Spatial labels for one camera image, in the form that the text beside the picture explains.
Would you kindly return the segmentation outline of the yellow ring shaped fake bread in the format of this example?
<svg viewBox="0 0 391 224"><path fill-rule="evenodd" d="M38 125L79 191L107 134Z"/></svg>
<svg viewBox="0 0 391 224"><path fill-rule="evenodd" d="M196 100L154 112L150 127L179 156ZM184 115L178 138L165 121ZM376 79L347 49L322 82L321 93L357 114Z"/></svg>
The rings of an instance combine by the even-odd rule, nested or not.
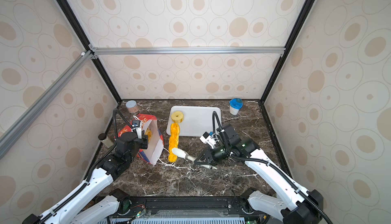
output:
<svg viewBox="0 0 391 224"><path fill-rule="evenodd" d="M171 119L174 123L181 123L184 120L184 114L181 111L175 111L171 114Z"/></svg>

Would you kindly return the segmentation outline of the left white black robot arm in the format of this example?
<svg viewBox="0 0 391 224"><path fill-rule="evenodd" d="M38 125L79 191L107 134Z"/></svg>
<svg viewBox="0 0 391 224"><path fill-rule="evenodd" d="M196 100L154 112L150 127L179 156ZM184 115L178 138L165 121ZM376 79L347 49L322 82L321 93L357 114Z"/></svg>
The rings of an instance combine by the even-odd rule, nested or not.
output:
<svg viewBox="0 0 391 224"><path fill-rule="evenodd" d="M118 110L113 110L115 142L98 160L80 185L60 202L39 216L29 215L24 224L70 224L79 212L104 188L129 169L141 149L148 148L148 136L142 121L126 120Z"/></svg>

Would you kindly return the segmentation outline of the long twisted fake bread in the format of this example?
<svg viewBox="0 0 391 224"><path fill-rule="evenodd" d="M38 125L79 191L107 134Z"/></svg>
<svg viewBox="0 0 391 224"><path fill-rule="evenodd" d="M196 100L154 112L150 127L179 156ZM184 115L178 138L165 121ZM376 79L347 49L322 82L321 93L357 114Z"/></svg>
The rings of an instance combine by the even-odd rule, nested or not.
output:
<svg viewBox="0 0 391 224"><path fill-rule="evenodd" d="M171 124L171 136L169 139L169 156L168 160L170 163L174 163L178 156L173 153L173 149L177 148L179 145L179 134L180 134L180 126L178 123Z"/></svg>

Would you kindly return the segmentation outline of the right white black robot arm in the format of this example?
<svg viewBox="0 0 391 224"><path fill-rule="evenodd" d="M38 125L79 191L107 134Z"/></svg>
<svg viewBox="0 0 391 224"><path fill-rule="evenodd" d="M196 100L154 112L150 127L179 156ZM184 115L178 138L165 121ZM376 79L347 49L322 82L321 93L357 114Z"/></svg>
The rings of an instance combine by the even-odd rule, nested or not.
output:
<svg viewBox="0 0 391 224"><path fill-rule="evenodd" d="M294 181L252 139L241 139L230 124L222 125L216 111L212 112L212 131L204 133L201 140L208 147L197 158L178 147L171 152L208 169L216 169L228 158L244 162L276 192L273 197L249 188L239 200L243 212L260 211L284 224L332 223L323 211L324 198L319 191L309 191Z"/></svg>

